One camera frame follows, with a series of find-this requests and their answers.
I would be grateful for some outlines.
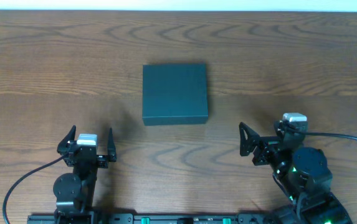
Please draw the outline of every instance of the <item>wooden table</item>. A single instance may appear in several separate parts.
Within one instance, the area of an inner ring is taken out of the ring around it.
[[[209,121],[141,120],[142,65],[206,62]],[[241,121],[261,135],[284,112],[311,131],[357,135],[357,14],[288,12],[0,11],[1,207],[20,176],[58,158],[73,124],[118,161],[98,172],[94,205],[138,213],[236,213],[288,204],[269,166],[239,155]],[[331,189],[357,223],[357,142],[308,137]],[[55,209],[60,162],[23,181],[11,223]]]

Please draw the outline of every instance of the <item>dark teal square box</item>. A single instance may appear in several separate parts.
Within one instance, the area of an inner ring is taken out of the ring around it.
[[[206,65],[144,65],[142,103],[147,126],[204,124],[209,117]]]

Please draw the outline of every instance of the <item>white background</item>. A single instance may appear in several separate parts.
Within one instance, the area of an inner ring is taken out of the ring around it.
[[[357,12],[357,0],[0,0],[0,9]]]

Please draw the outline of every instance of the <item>box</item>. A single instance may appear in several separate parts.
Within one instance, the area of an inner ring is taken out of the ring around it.
[[[146,126],[204,124],[208,117],[205,64],[143,66]]]

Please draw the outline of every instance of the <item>wooden tabletop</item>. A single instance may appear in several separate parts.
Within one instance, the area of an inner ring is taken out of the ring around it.
[[[207,63],[209,120],[147,126],[142,65]],[[2,201],[26,172],[58,158],[73,124],[118,160],[99,170],[94,205],[138,213],[236,213],[288,204],[269,166],[239,155],[238,124],[273,135],[284,112],[311,131],[357,135],[357,14],[295,12],[0,11]],[[357,142],[307,137],[323,149],[332,192],[357,223]],[[11,223],[52,213],[63,162],[17,186]]]

